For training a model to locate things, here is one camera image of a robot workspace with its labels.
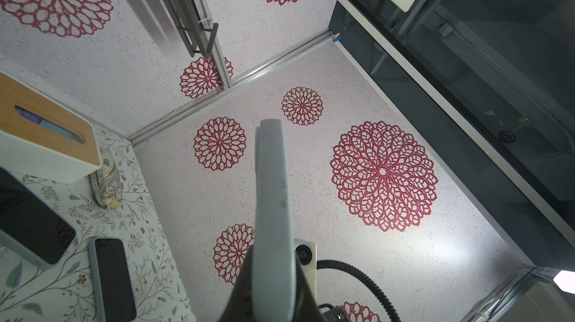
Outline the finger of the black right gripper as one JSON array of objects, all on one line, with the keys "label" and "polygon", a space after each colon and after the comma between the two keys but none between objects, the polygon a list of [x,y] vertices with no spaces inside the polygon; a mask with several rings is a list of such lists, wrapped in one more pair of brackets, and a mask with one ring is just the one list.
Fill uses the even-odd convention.
[{"label": "finger of the black right gripper", "polygon": [[254,321],[252,303],[252,261],[253,247],[250,247],[219,322]]}]

